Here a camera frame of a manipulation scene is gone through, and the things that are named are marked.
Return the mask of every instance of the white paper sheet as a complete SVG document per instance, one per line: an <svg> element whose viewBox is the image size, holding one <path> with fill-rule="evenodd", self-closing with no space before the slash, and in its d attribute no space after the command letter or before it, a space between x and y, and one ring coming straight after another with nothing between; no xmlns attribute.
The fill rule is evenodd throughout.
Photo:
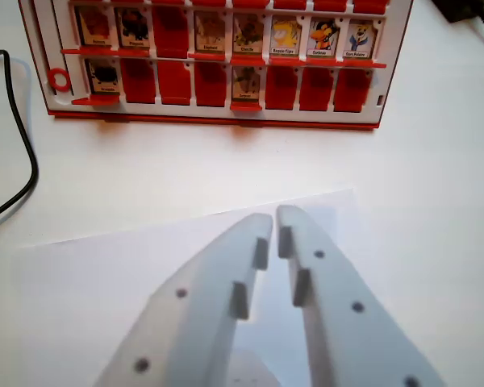
<svg viewBox="0 0 484 387"><path fill-rule="evenodd" d="M22 386L91 386L159 285L245 215L274 215L284 203L308 210L359 259L363 239L351 190L21 250L14 283ZM257 274L250 320L238 324L234 347L256 353L283 387L307 387L303 317L290 299L273 234L269 268Z"/></svg>

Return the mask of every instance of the guess who game board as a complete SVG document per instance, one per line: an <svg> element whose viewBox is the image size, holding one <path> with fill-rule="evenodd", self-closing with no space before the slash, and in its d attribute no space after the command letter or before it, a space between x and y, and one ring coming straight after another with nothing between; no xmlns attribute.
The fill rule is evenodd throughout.
<svg viewBox="0 0 484 387"><path fill-rule="evenodd" d="M379 126L412 0L19 0L49 114Z"/></svg>

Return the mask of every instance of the red ring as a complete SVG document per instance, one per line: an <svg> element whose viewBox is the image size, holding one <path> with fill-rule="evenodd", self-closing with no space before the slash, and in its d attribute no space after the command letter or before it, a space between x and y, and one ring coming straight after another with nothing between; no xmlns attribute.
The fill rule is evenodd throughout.
<svg viewBox="0 0 484 387"><path fill-rule="evenodd" d="M63 77L65 77L66 84L64 85L58 85L56 82L56 75L60 74ZM56 89L57 91L62 91L66 92L70 90L70 87L72 87L72 84L70 83L70 75L67 73L66 70L55 68L52 69L48 72L48 83L50 84L51 87Z"/></svg>

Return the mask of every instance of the cartoon animal card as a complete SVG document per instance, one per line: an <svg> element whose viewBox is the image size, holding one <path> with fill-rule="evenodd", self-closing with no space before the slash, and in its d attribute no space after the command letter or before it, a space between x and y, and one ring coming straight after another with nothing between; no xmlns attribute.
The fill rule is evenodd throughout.
<svg viewBox="0 0 484 387"><path fill-rule="evenodd" d="M334 56L340 28L334 19L312 19L308 35L308 56Z"/></svg>
<svg viewBox="0 0 484 387"><path fill-rule="evenodd" d="M92 93L120 93L116 68L108 59L86 59L85 64Z"/></svg>
<svg viewBox="0 0 484 387"><path fill-rule="evenodd" d="M377 31L371 20L351 20L344 43L344 57L368 59L373 54Z"/></svg>
<svg viewBox="0 0 484 387"><path fill-rule="evenodd" d="M271 30L271 54L297 56L301 25L294 16L274 16Z"/></svg>
<svg viewBox="0 0 484 387"><path fill-rule="evenodd" d="M76 6L75 16L82 44L111 46L110 25L101 7Z"/></svg>
<svg viewBox="0 0 484 387"><path fill-rule="evenodd" d="M195 11L195 50L224 52L224 20L219 12Z"/></svg>
<svg viewBox="0 0 484 387"><path fill-rule="evenodd" d="M233 52L242 54L261 53L264 43L264 24L255 14L233 16Z"/></svg>
<svg viewBox="0 0 484 387"><path fill-rule="evenodd" d="M116 8L119 43L125 48L149 48L147 18L138 8Z"/></svg>
<svg viewBox="0 0 484 387"><path fill-rule="evenodd" d="M258 102L260 74L254 67L234 67L232 84L233 101Z"/></svg>

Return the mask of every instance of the white table surface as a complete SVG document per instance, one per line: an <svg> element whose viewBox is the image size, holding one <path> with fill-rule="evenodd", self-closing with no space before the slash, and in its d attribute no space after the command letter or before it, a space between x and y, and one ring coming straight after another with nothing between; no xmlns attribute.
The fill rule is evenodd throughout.
<svg viewBox="0 0 484 387"><path fill-rule="evenodd" d="M0 250L352 186L377 253L390 258L372 288L394 293L406 273L417 279L431 313L405 305L398 323L409 331L424 316L437 335L411 339L449 385L484 386L479 21L450 25L429 0L415 1L382 125L372 133L55 120L46 113L14 0L0 0L0 48L31 68L31 133L40 162L35 192L0 226ZM2 71L0 62L0 205L30 172ZM19 62L13 71L25 111L25 71ZM13 266L0 260L0 286L11 281ZM0 355L15 339L7 305L0 290ZM462 352L469 356L453 355ZM3 376L7 361L0 356Z"/></svg>

